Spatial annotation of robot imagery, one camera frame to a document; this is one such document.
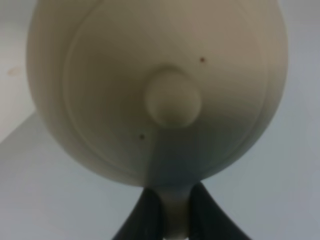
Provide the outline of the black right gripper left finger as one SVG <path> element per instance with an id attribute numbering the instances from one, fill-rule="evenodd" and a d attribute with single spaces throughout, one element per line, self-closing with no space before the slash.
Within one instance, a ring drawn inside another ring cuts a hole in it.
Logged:
<path id="1" fill-rule="evenodd" d="M 168 217 L 159 195 L 144 188 L 134 209 L 113 237 L 114 240 L 164 240 Z"/>

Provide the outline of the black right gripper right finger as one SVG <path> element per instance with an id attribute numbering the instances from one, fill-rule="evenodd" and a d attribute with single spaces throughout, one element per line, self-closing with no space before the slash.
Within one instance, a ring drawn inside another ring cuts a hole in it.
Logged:
<path id="1" fill-rule="evenodd" d="M 190 192 L 190 240 L 249 240 L 200 182 Z"/>

